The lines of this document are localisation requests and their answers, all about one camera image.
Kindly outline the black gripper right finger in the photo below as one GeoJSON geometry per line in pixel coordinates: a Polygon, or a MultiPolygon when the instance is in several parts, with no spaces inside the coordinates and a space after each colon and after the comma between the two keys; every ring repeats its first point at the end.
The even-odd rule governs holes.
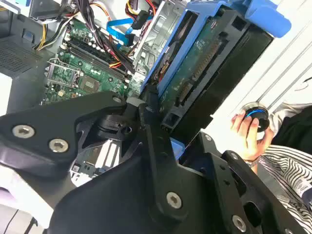
{"type": "Polygon", "coordinates": [[[183,155],[197,179],[188,189],[197,234],[303,234],[305,230],[233,151],[220,153],[199,133],[183,155]]]}

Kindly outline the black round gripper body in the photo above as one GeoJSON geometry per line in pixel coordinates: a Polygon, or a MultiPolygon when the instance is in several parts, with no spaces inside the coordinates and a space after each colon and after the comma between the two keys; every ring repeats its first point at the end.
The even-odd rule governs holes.
{"type": "Polygon", "coordinates": [[[66,195],[50,234],[210,234],[218,218],[214,160],[206,139],[177,164],[155,114],[140,114],[137,136],[123,161],[66,195]]]}

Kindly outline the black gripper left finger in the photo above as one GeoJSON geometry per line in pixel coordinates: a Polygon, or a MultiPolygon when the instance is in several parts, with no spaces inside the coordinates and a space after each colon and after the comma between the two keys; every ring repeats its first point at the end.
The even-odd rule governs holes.
{"type": "Polygon", "coordinates": [[[137,136],[142,113],[159,119],[155,93],[148,92],[138,107],[103,91],[4,115],[0,119],[0,161],[37,178],[63,178],[79,151],[106,137],[101,122],[111,115],[126,122],[117,132],[126,143],[122,163],[137,136]]]}

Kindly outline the person's hand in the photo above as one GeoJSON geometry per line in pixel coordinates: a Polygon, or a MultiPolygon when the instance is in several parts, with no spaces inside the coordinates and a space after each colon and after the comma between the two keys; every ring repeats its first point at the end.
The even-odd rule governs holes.
{"type": "Polygon", "coordinates": [[[245,111],[241,110],[235,115],[230,124],[233,151],[245,161],[253,162],[261,156],[270,146],[274,132],[268,127],[264,131],[262,139],[257,139],[259,120],[257,118],[245,117],[245,111]]]}

